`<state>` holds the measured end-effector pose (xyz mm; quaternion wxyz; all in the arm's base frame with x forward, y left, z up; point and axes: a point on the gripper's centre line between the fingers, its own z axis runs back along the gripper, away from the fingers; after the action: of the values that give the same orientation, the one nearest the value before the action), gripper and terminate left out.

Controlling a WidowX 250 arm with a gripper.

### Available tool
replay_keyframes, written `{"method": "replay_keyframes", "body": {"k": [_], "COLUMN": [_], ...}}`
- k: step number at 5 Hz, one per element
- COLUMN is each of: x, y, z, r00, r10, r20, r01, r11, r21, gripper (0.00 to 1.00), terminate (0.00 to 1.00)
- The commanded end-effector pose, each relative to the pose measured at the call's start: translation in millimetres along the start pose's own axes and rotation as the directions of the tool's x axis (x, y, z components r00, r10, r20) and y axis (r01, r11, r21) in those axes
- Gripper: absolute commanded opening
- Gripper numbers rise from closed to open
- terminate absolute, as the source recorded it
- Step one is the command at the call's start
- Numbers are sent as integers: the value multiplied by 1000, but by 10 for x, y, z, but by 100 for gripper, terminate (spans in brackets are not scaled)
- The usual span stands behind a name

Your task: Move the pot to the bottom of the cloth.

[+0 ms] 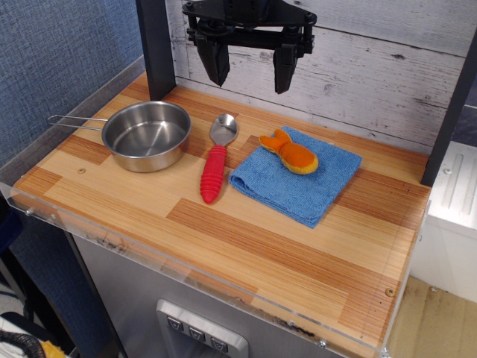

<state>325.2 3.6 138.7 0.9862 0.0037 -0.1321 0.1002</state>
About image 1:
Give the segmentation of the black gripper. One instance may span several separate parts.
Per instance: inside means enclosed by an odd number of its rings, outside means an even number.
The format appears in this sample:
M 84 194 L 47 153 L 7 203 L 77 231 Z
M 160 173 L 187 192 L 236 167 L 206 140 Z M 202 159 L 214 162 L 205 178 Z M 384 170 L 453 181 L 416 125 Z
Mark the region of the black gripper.
M 274 50 L 275 92 L 289 90 L 300 56 L 314 48 L 317 16 L 286 1 L 187 1 L 187 34 L 209 79 L 222 86 L 230 71 L 228 46 Z

